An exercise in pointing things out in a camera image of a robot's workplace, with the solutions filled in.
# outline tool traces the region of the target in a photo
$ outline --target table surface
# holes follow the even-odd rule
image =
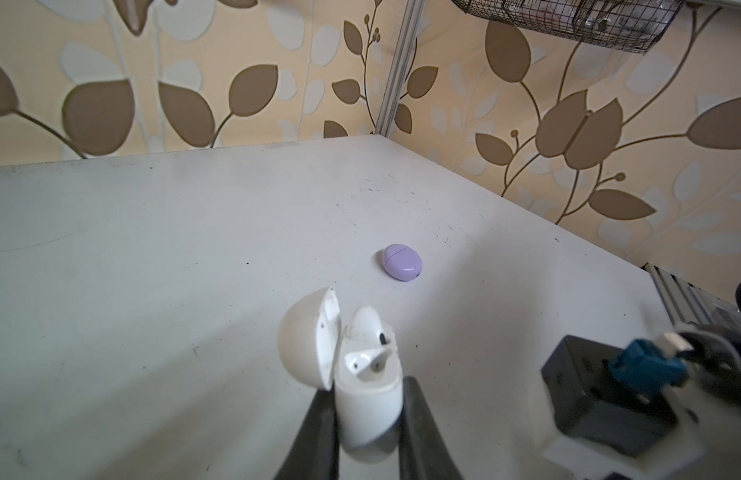
[[[396,243],[418,279],[382,271]],[[331,283],[393,326],[468,479],[568,478],[532,376],[565,334],[671,328],[643,270],[380,136],[0,168],[0,478],[271,478],[313,395],[278,323]]]

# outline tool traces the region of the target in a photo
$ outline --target wall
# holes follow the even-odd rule
[[[0,0],[0,165],[367,134],[404,8]]]
[[[410,75],[393,140],[635,265],[732,299],[741,12],[683,8],[645,55],[489,24],[449,0],[429,0],[423,25],[413,72],[439,74],[431,85]]]

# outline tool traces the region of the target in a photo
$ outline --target wallpaper vine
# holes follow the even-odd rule
[[[741,280],[735,15],[689,3],[643,56],[487,22],[433,0],[425,11],[430,36],[419,36],[417,50],[450,82],[421,109],[401,103],[392,139],[635,264],[650,261],[730,299]],[[475,30],[481,52],[471,43]],[[443,53],[456,38],[470,46]],[[672,50],[676,60],[665,53]],[[696,93],[690,117],[677,104],[701,89],[726,94]],[[427,125],[412,131],[410,119]],[[673,202],[659,182],[671,183]]]
[[[439,68],[437,67],[418,67],[415,71],[413,70],[413,66],[415,65],[415,55],[417,53],[418,40],[415,41],[413,60],[410,62],[410,68],[408,69],[408,73],[405,75],[405,93],[399,97],[399,100],[403,100],[407,96],[414,99],[423,97],[429,93],[429,90],[432,89],[434,82],[437,80],[437,74],[439,73]],[[413,115],[404,103],[397,104],[397,111],[394,114],[394,123],[405,133],[413,133]]]
[[[0,2],[0,164],[367,134],[404,7]],[[364,42],[350,19],[368,8]],[[361,85],[341,80],[356,72],[357,52]],[[324,95],[325,82],[337,101]],[[342,108],[360,98],[366,111]]]

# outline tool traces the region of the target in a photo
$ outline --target wire mesh basket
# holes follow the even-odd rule
[[[452,0],[461,10],[581,42],[644,53],[684,0]]]

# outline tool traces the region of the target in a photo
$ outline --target lavender oval case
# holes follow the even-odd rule
[[[381,256],[381,264],[387,274],[403,282],[416,278],[423,267],[423,261],[415,250],[401,244],[387,246]]]

